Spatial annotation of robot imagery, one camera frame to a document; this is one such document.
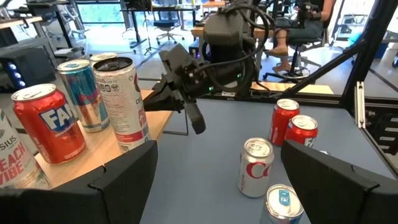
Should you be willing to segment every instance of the black box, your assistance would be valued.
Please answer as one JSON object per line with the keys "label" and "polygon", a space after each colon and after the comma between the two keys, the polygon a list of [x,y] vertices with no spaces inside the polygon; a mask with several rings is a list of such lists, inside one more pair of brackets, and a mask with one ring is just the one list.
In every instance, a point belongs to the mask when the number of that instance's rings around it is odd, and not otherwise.
{"label": "black box", "polygon": [[3,55],[0,63],[15,91],[55,80],[54,69],[41,48],[22,49]]}

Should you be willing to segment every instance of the soda can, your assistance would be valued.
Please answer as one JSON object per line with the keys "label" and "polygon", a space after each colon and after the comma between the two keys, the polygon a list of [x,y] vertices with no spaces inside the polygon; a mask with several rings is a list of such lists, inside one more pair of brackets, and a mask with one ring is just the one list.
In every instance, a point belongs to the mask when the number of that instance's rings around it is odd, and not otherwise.
{"label": "soda can", "polygon": [[260,224],[297,224],[304,208],[292,187],[276,184],[267,191]]}
{"label": "soda can", "polygon": [[289,122],[285,139],[312,147],[318,135],[318,122],[307,115],[297,115]]}
{"label": "soda can", "polygon": [[44,160],[59,164],[74,159],[86,147],[65,95],[53,84],[15,92],[14,112]]}
{"label": "soda can", "polygon": [[241,153],[238,188],[248,197],[260,197],[267,191],[269,174],[274,161],[272,144],[263,138],[251,138]]}
{"label": "soda can", "polygon": [[108,127],[108,114],[100,91],[95,85],[90,62],[81,59],[71,60],[60,64],[57,70],[72,99],[83,129],[93,133]]}
{"label": "soda can", "polygon": [[289,121],[298,114],[300,114],[300,106],[296,101],[280,99],[276,102],[269,128],[269,140],[271,143],[275,146],[282,145]]}
{"label": "soda can", "polygon": [[117,56],[118,56],[117,53],[113,53],[113,52],[94,54],[93,56],[90,57],[90,66],[93,68],[93,65],[95,63],[105,60],[105,59],[108,59],[108,58],[115,58]]}
{"label": "soda can", "polygon": [[50,189],[44,171],[0,109],[0,189]]}
{"label": "soda can", "polygon": [[102,60],[94,64],[94,74],[121,150],[126,152],[148,141],[149,129],[132,60]]}

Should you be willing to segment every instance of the workshop room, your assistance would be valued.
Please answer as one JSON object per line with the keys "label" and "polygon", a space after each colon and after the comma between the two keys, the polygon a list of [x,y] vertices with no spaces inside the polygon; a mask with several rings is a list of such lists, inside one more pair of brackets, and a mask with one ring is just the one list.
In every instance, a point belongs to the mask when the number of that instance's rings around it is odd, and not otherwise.
{"label": "workshop room", "polygon": [[397,8],[0,0],[0,223],[398,223]]}

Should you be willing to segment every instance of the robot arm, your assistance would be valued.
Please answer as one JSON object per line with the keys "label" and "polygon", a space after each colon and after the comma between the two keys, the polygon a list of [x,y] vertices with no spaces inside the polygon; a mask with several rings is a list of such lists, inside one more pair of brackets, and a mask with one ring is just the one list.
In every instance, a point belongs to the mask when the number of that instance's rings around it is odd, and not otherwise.
{"label": "robot arm", "polygon": [[[248,19],[243,10],[259,15],[264,25]],[[274,26],[270,16],[250,4],[232,4],[218,9],[211,15],[204,27],[203,55],[205,62],[199,62],[182,47],[159,53],[166,73],[156,84],[154,91],[144,100],[146,111],[185,109],[197,134],[204,132],[206,125],[196,104],[196,99],[214,90],[245,92],[252,81],[258,83],[259,71],[254,64],[255,54],[262,49],[269,35],[269,24]],[[243,33],[248,23],[264,29],[264,38],[255,48],[256,41]],[[235,87],[225,85],[237,82]]]}

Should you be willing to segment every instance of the blue and silver can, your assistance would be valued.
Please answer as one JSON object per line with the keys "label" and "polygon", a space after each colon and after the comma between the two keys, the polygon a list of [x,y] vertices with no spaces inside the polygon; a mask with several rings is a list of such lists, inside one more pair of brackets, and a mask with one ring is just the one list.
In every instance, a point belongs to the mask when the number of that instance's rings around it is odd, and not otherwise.
{"label": "blue and silver can", "polygon": [[260,224],[298,224],[303,211],[294,189],[276,184],[267,191]]}
{"label": "blue and silver can", "polygon": [[109,125],[108,114],[95,84],[89,60],[71,60],[57,67],[62,82],[75,106],[83,129],[88,133],[101,131]]}

